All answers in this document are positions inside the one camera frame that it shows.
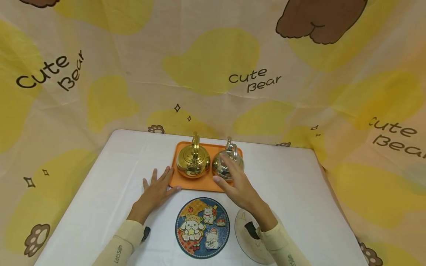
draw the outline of wrinkled fabric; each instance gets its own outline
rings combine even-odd
[[[313,149],[369,266],[426,265],[425,12],[4,1],[2,261],[34,264],[111,132],[133,129]]]

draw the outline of hand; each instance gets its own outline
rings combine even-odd
[[[148,185],[147,180],[144,178],[144,193],[133,204],[132,210],[130,211],[127,219],[137,221],[143,225],[149,214],[154,209],[163,205],[168,198],[180,191],[182,189],[181,186],[175,186],[174,188],[167,190],[167,186],[169,185],[169,180],[172,175],[173,168],[166,167],[164,173],[158,180],[157,169],[154,169],[151,184]]]
[[[221,158],[228,166],[229,172],[231,172],[234,187],[229,185],[225,179],[216,175],[213,177],[213,181],[238,207],[253,215],[262,231],[266,232],[273,229],[278,224],[278,221],[269,205],[257,194],[245,173],[237,166],[234,160],[223,154],[221,154]]]

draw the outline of silver teapot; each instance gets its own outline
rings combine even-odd
[[[244,170],[244,161],[242,157],[238,154],[237,145],[231,143],[231,140],[228,140],[228,142],[226,143],[226,149],[221,152],[218,152],[214,157],[212,163],[213,174],[222,177],[226,181],[232,181],[233,177],[229,172],[228,166],[226,166],[226,164],[220,157],[221,154],[224,154],[230,159],[234,160],[241,170]]]

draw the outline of orange tray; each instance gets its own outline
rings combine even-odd
[[[175,155],[173,156],[173,162],[172,162],[172,166],[174,167],[175,171],[173,173],[172,178],[169,181],[169,185],[171,187],[181,186],[183,189],[223,192],[223,190],[213,181],[212,164],[213,164],[213,158],[215,157],[215,155],[218,152],[223,151],[225,149],[225,146],[200,143],[200,146],[203,146],[209,153],[211,164],[210,164],[210,168],[208,169],[205,175],[199,178],[192,179],[192,178],[187,178],[181,175],[181,173],[179,173],[178,171],[178,166],[176,165],[176,156],[178,156],[179,152],[183,149],[183,147],[190,144],[192,143],[187,141],[182,141],[176,145]],[[242,151],[240,148],[237,148],[237,152],[242,157]],[[228,184],[230,184],[231,186],[234,186],[233,181],[228,182]]]

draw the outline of cartoon bear illustration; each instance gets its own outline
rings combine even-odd
[[[213,224],[213,221],[216,219],[216,208],[211,206],[205,207],[203,218],[204,218],[204,223]]]
[[[366,5],[367,0],[289,0],[275,31],[284,38],[310,36],[315,43],[335,43]]]
[[[218,249],[220,247],[219,233],[216,228],[212,228],[210,232],[206,232],[206,242],[204,242],[204,245],[207,249]]]
[[[185,221],[179,228],[179,230],[184,231],[182,235],[182,239],[185,242],[188,241],[197,241],[200,240],[203,236],[204,229],[206,229],[205,225],[201,223],[203,218],[193,215],[187,214]]]
[[[25,4],[29,4],[38,8],[45,8],[56,5],[59,0],[19,0]]]

